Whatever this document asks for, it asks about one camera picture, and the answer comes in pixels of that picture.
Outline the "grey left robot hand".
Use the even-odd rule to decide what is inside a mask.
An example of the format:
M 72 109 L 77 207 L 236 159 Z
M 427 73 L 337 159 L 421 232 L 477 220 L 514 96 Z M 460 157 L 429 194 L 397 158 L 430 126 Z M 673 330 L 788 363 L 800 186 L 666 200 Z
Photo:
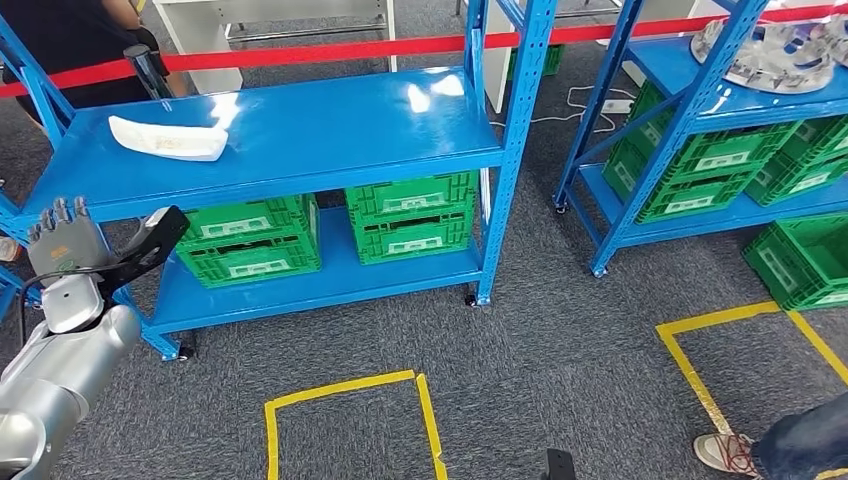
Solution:
M 82 196 L 72 202 L 56 198 L 28 229 L 27 238 L 27 255 L 36 276 L 116 262 Z

